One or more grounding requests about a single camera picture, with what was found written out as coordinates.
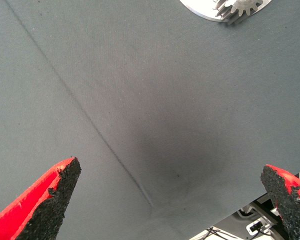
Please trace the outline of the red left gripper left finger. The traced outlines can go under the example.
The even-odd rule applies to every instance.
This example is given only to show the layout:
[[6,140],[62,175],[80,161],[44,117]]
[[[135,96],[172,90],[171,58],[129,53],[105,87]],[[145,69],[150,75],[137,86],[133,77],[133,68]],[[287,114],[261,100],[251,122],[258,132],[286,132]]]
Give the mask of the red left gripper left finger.
[[81,174],[71,157],[53,165],[0,212],[0,240],[54,240]]

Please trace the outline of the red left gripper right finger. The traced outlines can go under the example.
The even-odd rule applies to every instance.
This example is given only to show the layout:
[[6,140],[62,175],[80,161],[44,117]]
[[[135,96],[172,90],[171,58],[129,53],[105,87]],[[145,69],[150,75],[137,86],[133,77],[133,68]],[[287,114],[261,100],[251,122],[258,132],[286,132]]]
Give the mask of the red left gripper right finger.
[[273,166],[263,167],[261,182],[281,217],[290,240],[300,240],[300,179]]

